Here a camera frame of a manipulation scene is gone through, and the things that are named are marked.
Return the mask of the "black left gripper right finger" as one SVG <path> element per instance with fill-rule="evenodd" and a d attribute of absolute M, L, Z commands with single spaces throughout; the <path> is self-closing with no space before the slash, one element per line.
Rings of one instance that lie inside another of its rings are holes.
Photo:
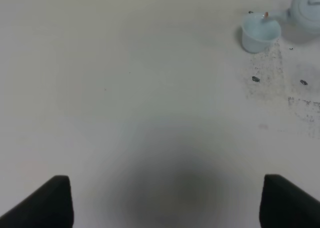
<path fill-rule="evenodd" d="M 320 202 L 281 175 L 267 174 L 259 222 L 262 228 L 320 228 Z"/>

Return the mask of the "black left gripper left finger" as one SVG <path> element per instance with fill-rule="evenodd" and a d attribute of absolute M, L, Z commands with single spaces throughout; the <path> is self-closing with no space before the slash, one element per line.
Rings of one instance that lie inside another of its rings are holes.
<path fill-rule="evenodd" d="M 65 227 L 74 225 L 70 178 L 55 175 L 0 217 L 1 227 Z"/>

